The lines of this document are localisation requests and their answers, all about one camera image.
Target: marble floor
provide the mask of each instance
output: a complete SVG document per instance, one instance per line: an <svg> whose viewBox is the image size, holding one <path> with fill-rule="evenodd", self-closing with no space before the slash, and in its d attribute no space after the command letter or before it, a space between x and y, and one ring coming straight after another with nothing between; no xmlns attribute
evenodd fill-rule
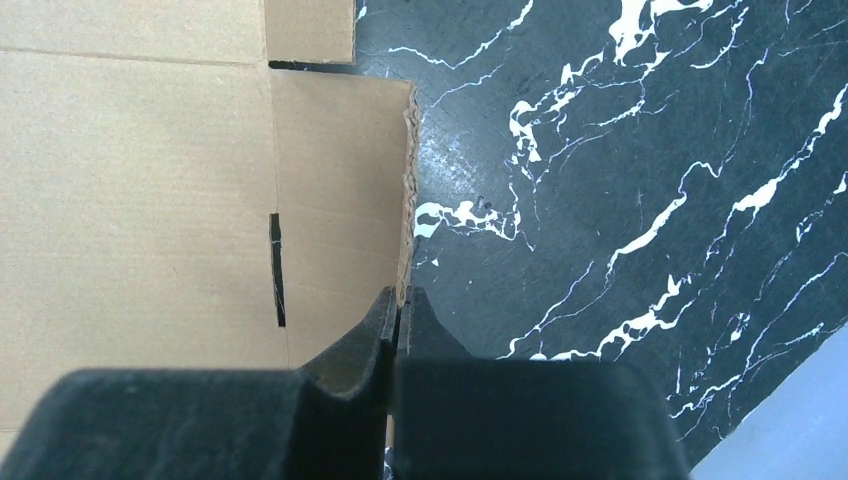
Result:
<svg viewBox="0 0 848 480"><path fill-rule="evenodd" d="M365 0L473 354L649 373L693 464L848 320L844 0Z"/></svg>

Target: marble pattern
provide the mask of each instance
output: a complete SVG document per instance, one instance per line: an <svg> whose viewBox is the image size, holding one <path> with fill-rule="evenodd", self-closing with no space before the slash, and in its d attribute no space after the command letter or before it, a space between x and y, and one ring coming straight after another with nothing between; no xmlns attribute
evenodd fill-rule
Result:
<svg viewBox="0 0 848 480"><path fill-rule="evenodd" d="M422 106L416 270L474 354L611 359L696 463L848 320L842 0L360 5Z"/></svg>

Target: brown cardboard sheet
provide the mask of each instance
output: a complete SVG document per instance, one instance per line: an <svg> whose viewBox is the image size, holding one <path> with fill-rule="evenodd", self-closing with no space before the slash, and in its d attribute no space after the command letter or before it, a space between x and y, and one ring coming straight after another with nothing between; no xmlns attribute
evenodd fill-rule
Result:
<svg viewBox="0 0 848 480"><path fill-rule="evenodd" d="M70 370L301 365L410 253L412 86L267 68L350 60L352 0L59 3L0 7L0 457Z"/></svg>

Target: cardboard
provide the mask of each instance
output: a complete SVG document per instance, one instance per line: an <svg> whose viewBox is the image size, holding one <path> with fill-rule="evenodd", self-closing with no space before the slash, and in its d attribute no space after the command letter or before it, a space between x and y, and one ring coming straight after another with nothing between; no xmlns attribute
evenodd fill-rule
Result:
<svg viewBox="0 0 848 480"><path fill-rule="evenodd" d="M296 367L406 284L412 85L267 66L352 60L353 8L0 7L0 456L68 371Z"/></svg>

